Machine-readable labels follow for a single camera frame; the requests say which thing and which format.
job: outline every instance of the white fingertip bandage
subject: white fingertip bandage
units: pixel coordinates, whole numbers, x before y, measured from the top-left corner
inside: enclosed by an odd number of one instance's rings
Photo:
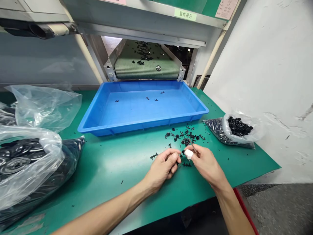
[[[186,155],[187,159],[190,161],[192,155],[193,155],[193,152],[190,151],[189,149],[186,149],[184,154]]]

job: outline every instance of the blue plastic tray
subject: blue plastic tray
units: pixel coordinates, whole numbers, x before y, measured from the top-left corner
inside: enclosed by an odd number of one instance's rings
[[[99,87],[78,131],[112,135],[192,121],[208,112],[184,82],[107,82]]]

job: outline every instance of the wrist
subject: wrist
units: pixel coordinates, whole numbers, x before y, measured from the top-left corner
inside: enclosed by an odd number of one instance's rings
[[[152,194],[156,193],[156,190],[152,187],[152,185],[149,183],[149,181],[146,178],[143,178],[138,185],[140,188],[144,191],[144,194],[146,197],[151,196]]]
[[[218,183],[217,185],[211,185],[212,189],[214,190],[216,195],[223,195],[227,194],[232,191],[232,187],[227,181],[227,179],[223,180],[222,182]]]

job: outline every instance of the forearm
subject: forearm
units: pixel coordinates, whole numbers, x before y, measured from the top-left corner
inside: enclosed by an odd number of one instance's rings
[[[54,232],[53,235],[108,234],[151,193],[147,184],[141,181],[125,193],[97,206],[66,224]]]
[[[214,189],[214,191],[221,207],[229,234],[255,234],[230,184],[227,182],[222,189]]]

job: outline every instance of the red table edge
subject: red table edge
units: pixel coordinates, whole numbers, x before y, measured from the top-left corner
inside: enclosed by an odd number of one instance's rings
[[[240,204],[242,210],[244,211],[247,219],[249,220],[249,223],[251,224],[251,226],[252,226],[252,228],[254,230],[254,233],[256,235],[259,235],[259,232],[258,232],[257,228],[255,227],[255,225],[254,225],[254,223],[253,223],[253,221],[252,221],[252,219],[251,219],[251,217],[250,217],[250,215],[248,213],[248,210],[247,210],[247,208],[246,208],[246,206],[244,204],[244,201],[242,200],[241,195],[240,195],[240,193],[239,193],[237,188],[234,188],[234,193],[235,193],[235,195],[236,195],[236,197],[237,197],[237,199],[239,201],[239,204]]]

